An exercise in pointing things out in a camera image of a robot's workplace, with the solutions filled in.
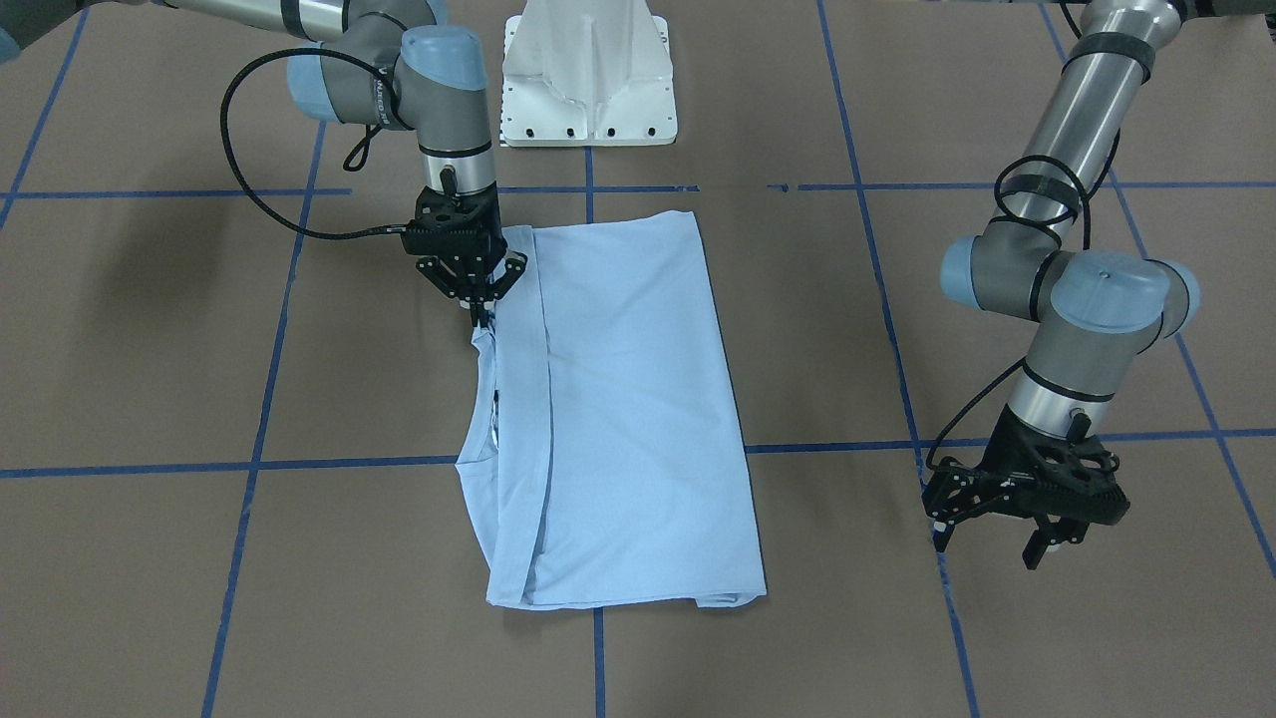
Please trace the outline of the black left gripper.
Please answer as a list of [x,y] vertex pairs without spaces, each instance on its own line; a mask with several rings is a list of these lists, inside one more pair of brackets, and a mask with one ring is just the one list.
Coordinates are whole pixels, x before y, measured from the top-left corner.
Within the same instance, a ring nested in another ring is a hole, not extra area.
[[1116,525],[1124,518],[1129,500],[1116,485],[1116,468],[1119,459],[1091,432],[1082,409],[1065,417],[1065,436],[1057,437],[1005,408],[976,467],[948,457],[934,469],[923,492],[933,546],[944,553],[956,527],[985,513],[1034,518],[1022,562],[1036,569],[1049,550],[1085,539],[1090,524]]

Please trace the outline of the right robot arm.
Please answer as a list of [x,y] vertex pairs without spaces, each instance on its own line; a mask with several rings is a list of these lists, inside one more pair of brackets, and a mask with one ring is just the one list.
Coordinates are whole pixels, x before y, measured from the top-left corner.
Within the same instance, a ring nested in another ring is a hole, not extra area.
[[242,68],[219,101],[219,139],[242,193],[258,200],[228,139],[228,105],[264,65],[283,60],[296,108],[319,122],[413,133],[424,190],[403,224],[327,232],[327,241],[396,233],[419,272],[487,326],[524,273],[498,216],[495,143],[481,41],[443,1],[181,1],[177,9],[281,32],[301,46]]

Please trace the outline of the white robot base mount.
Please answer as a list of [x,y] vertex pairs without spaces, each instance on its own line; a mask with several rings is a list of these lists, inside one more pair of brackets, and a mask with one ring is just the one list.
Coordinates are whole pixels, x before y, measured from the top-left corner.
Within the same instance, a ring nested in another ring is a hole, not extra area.
[[501,40],[501,145],[676,142],[669,26],[648,3],[528,1]]

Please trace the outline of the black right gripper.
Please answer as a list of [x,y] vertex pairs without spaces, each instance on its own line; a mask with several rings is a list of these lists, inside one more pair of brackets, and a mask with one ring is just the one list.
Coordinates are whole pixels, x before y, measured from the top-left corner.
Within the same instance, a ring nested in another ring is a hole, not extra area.
[[495,302],[527,267],[524,254],[507,247],[493,184],[464,195],[424,187],[402,245],[419,259],[419,272],[427,281],[470,310],[473,326],[490,324]]

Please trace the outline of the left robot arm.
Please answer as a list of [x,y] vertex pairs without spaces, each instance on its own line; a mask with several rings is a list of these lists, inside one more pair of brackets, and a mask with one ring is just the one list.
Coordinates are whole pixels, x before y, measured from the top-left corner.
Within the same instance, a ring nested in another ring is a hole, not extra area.
[[1090,1],[1079,15],[1025,154],[995,179],[995,214],[942,260],[947,298],[1035,321],[1036,333],[1003,372],[1014,386],[981,460],[926,459],[923,509],[937,551],[979,517],[1031,520],[1022,559],[1035,569],[1128,511],[1099,423],[1134,355],[1192,321],[1199,283],[1176,261],[1094,249],[1091,200],[1111,172],[1122,119],[1185,22],[1272,11],[1271,1]]

